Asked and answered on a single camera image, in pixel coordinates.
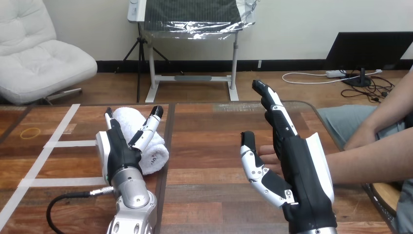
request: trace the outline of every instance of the human hand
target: human hand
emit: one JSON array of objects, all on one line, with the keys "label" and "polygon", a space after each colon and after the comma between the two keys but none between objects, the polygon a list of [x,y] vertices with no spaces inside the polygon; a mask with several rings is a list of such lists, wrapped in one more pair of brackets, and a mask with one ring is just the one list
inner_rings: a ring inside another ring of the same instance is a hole
[{"label": "human hand", "polygon": [[356,132],[351,136],[344,146],[344,150],[350,150],[371,144],[376,141],[373,128],[366,125],[360,125]]},{"label": "human hand", "polygon": [[284,175],[281,170],[281,162],[275,154],[274,146],[263,145],[258,150],[258,156],[264,161],[265,167],[272,170],[282,178]]}]

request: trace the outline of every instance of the gray shorts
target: gray shorts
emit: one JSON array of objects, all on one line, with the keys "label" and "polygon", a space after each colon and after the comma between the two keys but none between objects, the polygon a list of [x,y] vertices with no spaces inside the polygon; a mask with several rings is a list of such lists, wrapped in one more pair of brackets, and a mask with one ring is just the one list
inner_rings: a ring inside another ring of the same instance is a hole
[{"label": "gray shorts", "polygon": [[[375,106],[345,105],[318,109],[332,137],[343,149],[343,146],[357,130],[359,125],[375,110]],[[380,131],[376,139],[403,131],[405,124],[400,121]],[[405,180],[397,204],[396,218],[392,225],[399,233],[413,233],[413,179]]]}]

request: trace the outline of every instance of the person's arm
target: person's arm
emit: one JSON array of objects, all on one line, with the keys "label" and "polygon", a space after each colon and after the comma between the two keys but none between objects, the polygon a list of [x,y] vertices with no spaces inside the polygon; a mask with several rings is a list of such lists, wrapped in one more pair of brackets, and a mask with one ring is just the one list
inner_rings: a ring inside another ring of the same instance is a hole
[{"label": "person's arm", "polygon": [[375,141],[375,134],[413,111],[413,72],[393,88],[377,109],[363,121],[344,146],[350,150]]},{"label": "person's arm", "polygon": [[413,128],[326,158],[334,184],[413,178]]},{"label": "person's arm", "polygon": [[413,111],[413,72],[408,73],[364,121],[378,132]]}]

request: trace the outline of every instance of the prosthetic hand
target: prosthetic hand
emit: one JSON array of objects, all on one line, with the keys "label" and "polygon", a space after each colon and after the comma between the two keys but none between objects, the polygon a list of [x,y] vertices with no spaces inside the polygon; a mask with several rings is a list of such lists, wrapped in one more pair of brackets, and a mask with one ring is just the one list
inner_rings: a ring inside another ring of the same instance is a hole
[{"label": "prosthetic hand", "polygon": [[284,179],[265,168],[257,155],[254,133],[242,133],[241,160],[251,185],[277,208],[282,207],[292,234],[336,234],[332,210],[333,184],[317,133],[302,139],[277,93],[254,80],[252,88],[262,96],[265,119],[273,127],[273,143]]},{"label": "prosthetic hand", "polygon": [[107,234],[153,233],[157,200],[146,188],[139,161],[156,132],[162,114],[162,107],[155,106],[142,128],[126,144],[119,122],[112,117],[112,110],[108,108],[105,113],[108,130],[97,133],[96,140],[103,178],[113,187],[112,191],[117,201],[117,213],[108,227]]}]

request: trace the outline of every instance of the rolled towel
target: rolled towel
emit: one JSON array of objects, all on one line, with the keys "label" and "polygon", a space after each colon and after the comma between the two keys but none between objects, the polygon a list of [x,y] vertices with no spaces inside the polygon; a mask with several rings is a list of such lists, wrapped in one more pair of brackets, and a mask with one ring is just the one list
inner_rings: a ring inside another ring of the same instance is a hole
[{"label": "rolled towel", "polygon": [[[135,133],[145,123],[146,118],[136,109],[130,107],[120,107],[113,113],[128,143]],[[157,133],[153,135],[152,140],[142,152],[142,159],[139,165],[143,175],[149,175],[162,169],[169,159],[169,152],[164,146],[164,139]]]}]

